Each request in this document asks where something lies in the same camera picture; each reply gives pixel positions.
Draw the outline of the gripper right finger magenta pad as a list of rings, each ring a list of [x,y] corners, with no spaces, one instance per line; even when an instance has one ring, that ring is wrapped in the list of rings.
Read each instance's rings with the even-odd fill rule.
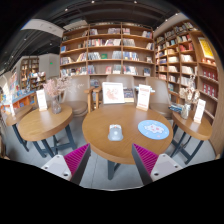
[[[137,144],[132,144],[132,156],[143,185],[148,185],[182,169],[182,167],[167,154],[157,155]]]

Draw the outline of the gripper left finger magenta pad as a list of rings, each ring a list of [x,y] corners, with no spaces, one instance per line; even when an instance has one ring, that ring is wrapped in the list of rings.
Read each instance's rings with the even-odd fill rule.
[[[90,155],[90,145],[86,144],[65,156],[55,155],[42,169],[79,185]]]

